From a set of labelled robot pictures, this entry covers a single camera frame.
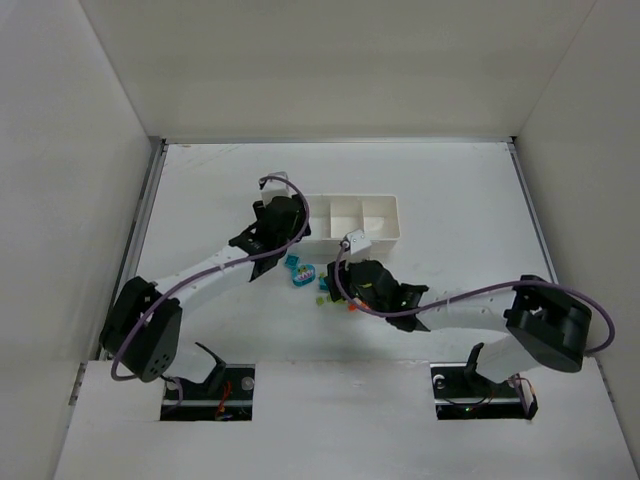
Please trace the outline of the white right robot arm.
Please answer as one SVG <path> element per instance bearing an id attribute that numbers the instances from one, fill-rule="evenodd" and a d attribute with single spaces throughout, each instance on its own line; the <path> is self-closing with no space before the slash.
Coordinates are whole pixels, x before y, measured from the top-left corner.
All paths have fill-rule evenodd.
<path id="1" fill-rule="evenodd" d="M 590 308 L 535 275 L 478 294 L 446 294 L 400 283 L 377 260 L 341 260 L 328 264 L 326 282 L 332 299 L 344 299 L 406 333 L 500 333 L 494 342 L 477 342 L 467 360 L 470 371 L 495 384 L 537 366 L 564 373 L 582 368 Z"/>

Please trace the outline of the teal two-by-two brick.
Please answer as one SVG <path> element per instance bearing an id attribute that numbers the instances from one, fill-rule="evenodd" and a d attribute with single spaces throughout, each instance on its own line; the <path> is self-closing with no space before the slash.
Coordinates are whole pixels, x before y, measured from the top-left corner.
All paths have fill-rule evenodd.
<path id="1" fill-rule="evenodd" d="M 285 258 L 284 266 L 287 269 L 293 271 L 298 267 L 299 262 L 300 262 L 300 257 L 299 256 L 293 255 L 293 254 L 288 254 L 286 256 L 286 258 Z"/>

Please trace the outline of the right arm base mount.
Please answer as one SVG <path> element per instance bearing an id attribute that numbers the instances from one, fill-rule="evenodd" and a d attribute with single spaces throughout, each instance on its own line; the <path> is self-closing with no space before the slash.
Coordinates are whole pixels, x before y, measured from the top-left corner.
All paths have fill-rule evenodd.
<path id="1" fill-rule="evenodd" d="M 476 344 L 465 363 L 432 363 L 430 376 L 438 420 L 531 421 L 539 404 L 529 379 L 516 374 L 502 383 L 477 372 L 483 343 Z"/>

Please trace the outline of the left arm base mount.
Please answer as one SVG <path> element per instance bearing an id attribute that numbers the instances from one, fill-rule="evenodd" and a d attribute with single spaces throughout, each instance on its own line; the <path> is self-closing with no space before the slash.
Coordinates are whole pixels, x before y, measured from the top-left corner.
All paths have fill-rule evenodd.
<path id="1" fill-rule="evenodd" d="M 256 380 L 254 364 L 228 364 L 220 356 L 195 342 L 177 359 L 179 373 L 195 375 L 202 382 L 177 377 L 167 379 L 160 409 L 161 421 L 247 422 L 253 416 Z"/>

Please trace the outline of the teal frog lotus brick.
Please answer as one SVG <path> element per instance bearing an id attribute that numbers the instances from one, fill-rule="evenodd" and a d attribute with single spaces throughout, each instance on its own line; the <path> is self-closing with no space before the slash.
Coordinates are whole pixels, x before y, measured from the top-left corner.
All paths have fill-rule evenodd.
<path id="1" fill-rule="evenodd" d="M 303 287 L 312 283 L 316 278 L 316 269 L 311 264 L 296 266 L 291 272 L 291 280 L 295 287 Z"/>

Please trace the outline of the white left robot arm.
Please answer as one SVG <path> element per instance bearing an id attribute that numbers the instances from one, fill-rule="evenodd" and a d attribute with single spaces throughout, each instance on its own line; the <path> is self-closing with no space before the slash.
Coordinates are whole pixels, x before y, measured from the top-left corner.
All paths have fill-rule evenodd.
<path id="1" fill-rule="evenodd" d="M 301 194 L 257 201 L 254 212 L 253 224 L 201 263 L 155 282 L 136 276 L 125 283 L 99 336 L 113 358 L 113 380 L 163 379 L 207 393 L 221 385 L 225 362 L 198 342 L 182 341 L 183 320 L 266 274 L 311 232 L 309 203 Z"/>

